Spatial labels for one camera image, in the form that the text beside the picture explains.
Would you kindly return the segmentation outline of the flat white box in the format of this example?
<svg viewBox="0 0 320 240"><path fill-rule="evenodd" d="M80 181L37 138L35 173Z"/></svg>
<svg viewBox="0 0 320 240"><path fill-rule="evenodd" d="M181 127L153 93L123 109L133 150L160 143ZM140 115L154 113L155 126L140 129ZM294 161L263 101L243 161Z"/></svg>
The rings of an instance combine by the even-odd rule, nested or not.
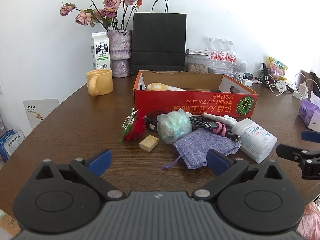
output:
<svg viewBox="0 0 320 240"><path fill-rule="evenodd" d="M197 49L186 49L186 53L190 55L203 55L209 56L210 52L206 50L197 50Z"/></svg>

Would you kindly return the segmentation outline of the cotton swab plastic box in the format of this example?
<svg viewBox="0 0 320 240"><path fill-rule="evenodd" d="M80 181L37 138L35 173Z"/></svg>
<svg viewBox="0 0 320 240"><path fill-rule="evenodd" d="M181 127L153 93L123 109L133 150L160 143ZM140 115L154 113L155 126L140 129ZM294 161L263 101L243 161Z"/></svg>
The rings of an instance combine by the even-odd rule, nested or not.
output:
<svg viewBox="0 0 320 240"><path fill-rule="evenodd" d="M251 119L237 122L232 133L240 137L240 150L256 163L262 163L277 143L277 138Z"/></svg>

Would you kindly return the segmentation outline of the braided cable pink tie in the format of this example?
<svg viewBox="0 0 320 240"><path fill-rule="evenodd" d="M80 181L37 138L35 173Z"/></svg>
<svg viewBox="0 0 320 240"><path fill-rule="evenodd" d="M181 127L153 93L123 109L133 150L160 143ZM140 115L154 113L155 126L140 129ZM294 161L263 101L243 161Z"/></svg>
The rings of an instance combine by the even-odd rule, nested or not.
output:
<svg viewBox="0 0 320 240"><path fill-rule="evenodd" d="M240 139L239 135L233 133L230 128L227 128L225 124L220 122L208 121L202 116L191 116L189 119L192 127L195 129L203 128L214 134L232 139L234 142L238 142Z"/></svg>

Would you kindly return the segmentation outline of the yellow white plush toy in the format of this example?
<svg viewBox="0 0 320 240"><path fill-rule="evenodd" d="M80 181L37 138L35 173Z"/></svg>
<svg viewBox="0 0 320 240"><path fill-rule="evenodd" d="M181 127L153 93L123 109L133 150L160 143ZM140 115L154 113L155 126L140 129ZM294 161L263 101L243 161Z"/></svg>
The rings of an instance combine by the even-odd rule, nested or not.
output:
<svg viewBox="0 0 320 240"><path fill-rule="evenodd" d="M147 90L160 90L160 91L184 91L181 88L169 86L163 83L151 83L147 87Z"/></svg>

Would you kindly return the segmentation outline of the black power adapter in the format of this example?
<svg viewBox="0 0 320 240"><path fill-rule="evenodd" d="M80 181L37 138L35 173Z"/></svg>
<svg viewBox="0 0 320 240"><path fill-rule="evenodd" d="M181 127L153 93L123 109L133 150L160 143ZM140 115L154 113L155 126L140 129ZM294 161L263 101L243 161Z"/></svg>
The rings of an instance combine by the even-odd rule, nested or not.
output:
<svg viewBox="0 0 320 240"><path fill-rule="evenodd" d="M245 79L248 79L248 80L252 80L253 79L253 74L251 73L245 73Z"/></svg>

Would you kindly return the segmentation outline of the yellow snack packet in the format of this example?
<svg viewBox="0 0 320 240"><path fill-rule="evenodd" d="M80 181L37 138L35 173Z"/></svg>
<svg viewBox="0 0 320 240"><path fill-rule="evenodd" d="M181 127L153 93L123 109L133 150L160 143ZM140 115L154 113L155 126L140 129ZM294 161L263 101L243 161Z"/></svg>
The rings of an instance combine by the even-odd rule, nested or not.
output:
<svg viewBox="0 0 320 240"><path fill-rule="evenodd" d="M285 72L287 70L287 66L280 61L276 60L273 57L268 58L268 66L270 71L270 76L275 80L283 80L286 81Z"/></svg>

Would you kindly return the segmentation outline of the white green milk carton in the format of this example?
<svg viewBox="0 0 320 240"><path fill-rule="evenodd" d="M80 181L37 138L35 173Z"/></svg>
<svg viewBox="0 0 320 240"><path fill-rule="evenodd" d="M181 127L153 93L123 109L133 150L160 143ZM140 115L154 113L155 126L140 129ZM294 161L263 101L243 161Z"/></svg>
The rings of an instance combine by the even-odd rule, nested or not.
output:
<svg viewBox="0 0 320 240"><path fill-rule="evenodd" d="M106 32L92 34L91 54L93 70L111 69L109 39Z"/></svg>

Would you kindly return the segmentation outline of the purple knit drawstring pouch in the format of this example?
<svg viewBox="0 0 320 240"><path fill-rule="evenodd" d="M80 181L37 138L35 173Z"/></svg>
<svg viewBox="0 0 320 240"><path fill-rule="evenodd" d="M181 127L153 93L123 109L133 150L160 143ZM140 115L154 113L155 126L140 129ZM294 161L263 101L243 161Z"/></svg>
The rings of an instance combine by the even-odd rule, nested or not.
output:
<svg viewBox="0 0 320 240"><path fill-rule="evenodd" d="M207 166L207 152L216 150L224 156L236 154L241 146L241 142L222 137L218 134L199 128L190 134L174 142L174 146L179 154L172 163L164 165L163 170L175 166L182 159L189 170Z"/></svg>

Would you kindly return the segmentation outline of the red fabric rose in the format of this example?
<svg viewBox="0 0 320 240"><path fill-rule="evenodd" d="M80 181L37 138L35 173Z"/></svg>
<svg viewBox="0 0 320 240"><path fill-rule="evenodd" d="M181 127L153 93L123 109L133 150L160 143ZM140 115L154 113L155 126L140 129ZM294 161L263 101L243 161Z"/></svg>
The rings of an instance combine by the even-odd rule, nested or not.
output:
<svg viewBox="0 0 320 240"><path fill-rule="evenodd" d="M145 113L139 109L130 109L130 113L122 125L122 133L118 142L138 140L146 129Z"/></svg>

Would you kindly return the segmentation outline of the black paper bag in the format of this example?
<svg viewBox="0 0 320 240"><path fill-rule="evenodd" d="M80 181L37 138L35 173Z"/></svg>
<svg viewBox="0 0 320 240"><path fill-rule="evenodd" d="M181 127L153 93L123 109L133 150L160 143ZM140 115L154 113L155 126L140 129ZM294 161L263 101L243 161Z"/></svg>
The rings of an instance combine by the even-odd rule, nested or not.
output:
<svg viewBox="0 0 320 240"><path fill-rule="evenodd" d="M165 10L162 13L139 12L133 16L133 77L140 70L184 71L187 15L169 13L169 0L164 1Z"/></svg>

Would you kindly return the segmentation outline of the white round robot toy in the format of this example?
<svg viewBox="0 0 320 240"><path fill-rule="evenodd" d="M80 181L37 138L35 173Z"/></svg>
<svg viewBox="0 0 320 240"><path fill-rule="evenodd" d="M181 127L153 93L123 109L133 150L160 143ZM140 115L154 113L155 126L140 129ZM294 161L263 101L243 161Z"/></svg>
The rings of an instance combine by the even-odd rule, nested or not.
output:
<svg viewBox="0 0 320 240"><path fill-rule="evenodd" d="M247 62L243 59L236 59L234 70L236 76L240 79L243 79L247 70Z"/></svg>

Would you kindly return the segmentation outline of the green puff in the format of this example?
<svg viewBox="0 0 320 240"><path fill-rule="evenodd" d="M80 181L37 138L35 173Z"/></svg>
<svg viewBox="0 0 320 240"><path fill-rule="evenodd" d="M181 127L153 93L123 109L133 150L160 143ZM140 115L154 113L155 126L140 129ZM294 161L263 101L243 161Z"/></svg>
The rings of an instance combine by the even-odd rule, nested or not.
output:
<svg viewBox="0 0 320 240"><path fill-rule="evenodd" d="M193 131L189 116L181 108L157 116L157 132L166 144L173 144Z"/></svg>

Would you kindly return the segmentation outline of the small wooden block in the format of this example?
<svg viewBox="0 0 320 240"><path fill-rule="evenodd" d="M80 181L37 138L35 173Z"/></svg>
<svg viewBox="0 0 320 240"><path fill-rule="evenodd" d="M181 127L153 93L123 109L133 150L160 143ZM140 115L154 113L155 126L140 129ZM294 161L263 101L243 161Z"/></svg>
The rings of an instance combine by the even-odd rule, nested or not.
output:
<svg viewBox="0 0 320 240"><path fill-rule="evenodd" d="M151 152L159 143L159 138L153 135L148 135L140 143L139 147L146 152Z"/></svg>

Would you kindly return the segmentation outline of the clear jar of nuts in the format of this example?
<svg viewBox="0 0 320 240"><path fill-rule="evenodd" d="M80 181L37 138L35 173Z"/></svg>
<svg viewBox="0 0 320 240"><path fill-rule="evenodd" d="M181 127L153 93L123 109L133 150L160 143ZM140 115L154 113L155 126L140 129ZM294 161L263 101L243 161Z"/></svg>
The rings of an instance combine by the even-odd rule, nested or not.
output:
<svg viewBox="0 0 320 240"><path fill-rule="evenodd" d="M192 73L208 73L209 56L206 55L187 55L186 70Z"/></svg>

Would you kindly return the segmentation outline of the black phone stand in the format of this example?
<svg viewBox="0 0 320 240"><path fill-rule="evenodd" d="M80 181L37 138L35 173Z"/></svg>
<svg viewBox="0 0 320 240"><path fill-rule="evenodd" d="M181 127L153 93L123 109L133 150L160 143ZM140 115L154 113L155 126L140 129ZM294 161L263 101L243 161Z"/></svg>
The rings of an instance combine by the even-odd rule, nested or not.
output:
<svg viewBox="0 0 320 240"><path fill-rule="evenodd" d="M259 74L260 81L262 83L266 83L266 76L269 75L269 68L267 67L266 63L261 63L260 68L261 68L260 74Z"/></svg>

